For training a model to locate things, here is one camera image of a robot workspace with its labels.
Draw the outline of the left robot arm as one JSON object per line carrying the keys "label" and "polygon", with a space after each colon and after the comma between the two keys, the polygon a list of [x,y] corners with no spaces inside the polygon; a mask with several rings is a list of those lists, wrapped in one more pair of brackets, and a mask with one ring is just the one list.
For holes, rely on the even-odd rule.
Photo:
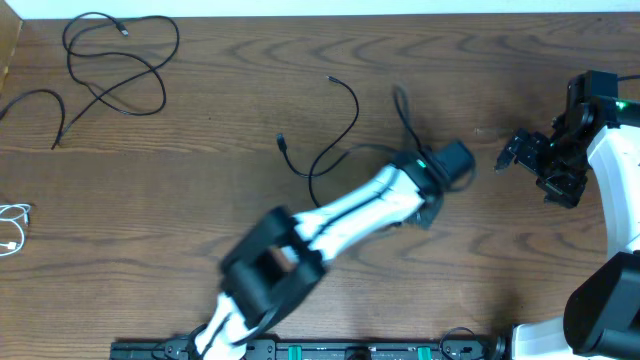
{"label": "left robot arm", "polygon": [[242,358],[249,341],[293,312],[340,253],[383,228],[436,215],[444,194],[474,168],[460,141],[435,152],[402,151],[329,204],[269,211],[222,260],[216,309],[192,336],[191,358]]}

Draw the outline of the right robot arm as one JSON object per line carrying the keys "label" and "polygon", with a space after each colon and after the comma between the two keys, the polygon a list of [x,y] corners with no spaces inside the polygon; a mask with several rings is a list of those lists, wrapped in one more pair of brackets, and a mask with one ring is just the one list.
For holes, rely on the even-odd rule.
{"label": "right robot arm", "polygon": [[603,263],[561,315],[512,328],[508,359],[639,356],[639,103],[620,96],[623,80],[598,70],[573,77],[552,133],[520,128],[496,159],[496,171],[521,165],[547,202],[568,210],[595,184],[605,247]]}

